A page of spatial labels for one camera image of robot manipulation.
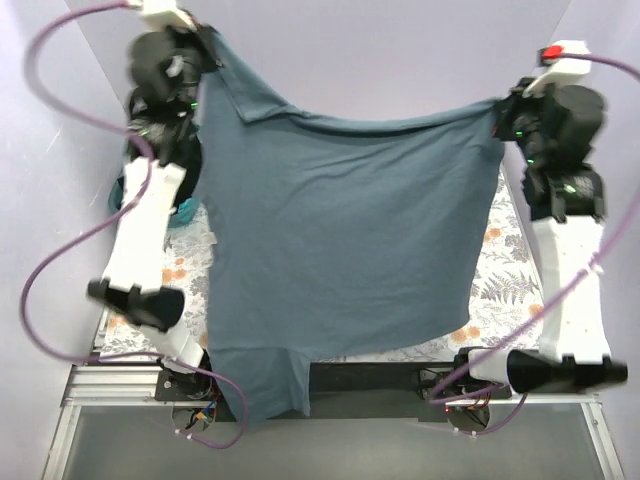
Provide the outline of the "blue-grey t shirt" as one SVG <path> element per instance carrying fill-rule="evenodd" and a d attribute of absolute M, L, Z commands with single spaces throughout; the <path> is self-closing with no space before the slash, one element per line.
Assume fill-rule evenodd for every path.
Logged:
<path fill-rule="evenodd" d="M 216 237 L 208 351 L 237 417 L 310 411 L 311 365 L 449 334 L 497 189 L 494 101 L 355 121 L 302 110 L 219 33 L 197 198 Z"/>

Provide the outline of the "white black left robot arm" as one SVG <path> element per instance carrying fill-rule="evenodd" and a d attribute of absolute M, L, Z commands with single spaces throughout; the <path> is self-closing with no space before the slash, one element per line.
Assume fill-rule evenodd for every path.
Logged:
<path fill-rule="evenodd" d="M 178 387 L 193 400 L 213 386 L 207 355 L 182 319 L 185 296 L 164 285 L 164 240 L 170 218 L 191 199 L 202 164 L 195 123 L 199 85 L 220 63 L 213 28 L 163 27 L 135 39 L 129 73 L 128 127 L 151 148 L 129 141 L 116 238 L 105 271 L 89 283 L 90 298 L 123 316 L 180 373 Z"/>

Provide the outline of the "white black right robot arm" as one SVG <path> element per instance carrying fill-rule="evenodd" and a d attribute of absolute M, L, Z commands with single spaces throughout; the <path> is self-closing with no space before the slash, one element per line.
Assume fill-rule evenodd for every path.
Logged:
<path fill-rule="evenodd" d="M 541 88 L 522 78 L 496 106 L 496 138 L 526 162 L 522 189 L 540 249 L 542 330 L 534 349 L 463 348 L 454 389 L 475 397 L 489 383 L 519 394 L 576 394 L 620 385 L 625 362 L 606 338 L 596 255 L 606 218 L 605 187 L 586 158 L 605 120 L 596 91 L 576 84 Z"/>

